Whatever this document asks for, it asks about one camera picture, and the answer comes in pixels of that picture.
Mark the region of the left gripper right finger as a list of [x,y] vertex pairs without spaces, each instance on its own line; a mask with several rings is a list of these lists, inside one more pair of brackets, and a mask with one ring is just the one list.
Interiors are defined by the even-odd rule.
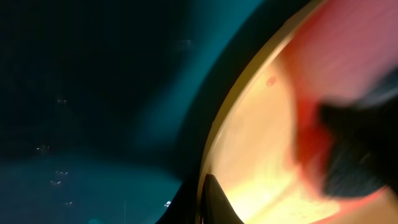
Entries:
[[202,224],[244,224],[233,210],[221,185],[213,174],[207,174],[200,203]]

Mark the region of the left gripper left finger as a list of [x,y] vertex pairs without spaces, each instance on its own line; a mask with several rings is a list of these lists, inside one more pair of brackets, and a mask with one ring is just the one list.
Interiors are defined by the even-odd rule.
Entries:
[[155,224],[196,224],[197,188],[196,180],[186,180]]

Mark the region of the yellow-green plate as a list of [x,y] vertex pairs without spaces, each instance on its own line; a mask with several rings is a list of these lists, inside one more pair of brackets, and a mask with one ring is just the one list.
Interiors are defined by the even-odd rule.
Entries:
[[277,29],[231,87],[213,121],[203,151],[197,201],[213,174],[243,223],[396,223],[397,192],[379,173],[378,152],[397,164],[397,64],[354,103],[323,100],[319,123],[331,132],[327,176],[348,159],[382,185],[375,194],[338,200],[315,194],[295,157],[297,101],[282,51],[299,27],[325,1],[310,1]]

